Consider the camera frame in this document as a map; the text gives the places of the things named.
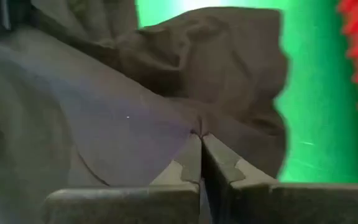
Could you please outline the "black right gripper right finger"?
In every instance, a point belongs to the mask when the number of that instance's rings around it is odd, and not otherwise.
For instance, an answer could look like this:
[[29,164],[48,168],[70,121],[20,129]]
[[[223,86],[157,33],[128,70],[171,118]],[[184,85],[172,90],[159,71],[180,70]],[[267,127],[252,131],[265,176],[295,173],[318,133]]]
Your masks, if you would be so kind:
[[281,183],[213,135],[203,175],[213,223],[358,224],[358,184]]

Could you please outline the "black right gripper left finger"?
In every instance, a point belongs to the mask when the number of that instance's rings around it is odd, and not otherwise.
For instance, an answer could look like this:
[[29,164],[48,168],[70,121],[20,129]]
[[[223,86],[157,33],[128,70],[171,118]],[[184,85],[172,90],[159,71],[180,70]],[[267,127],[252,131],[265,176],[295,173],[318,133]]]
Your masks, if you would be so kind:
[[46,224],[197,224],[201,139],[192,134],[148,186],[63,189],[44,202]]

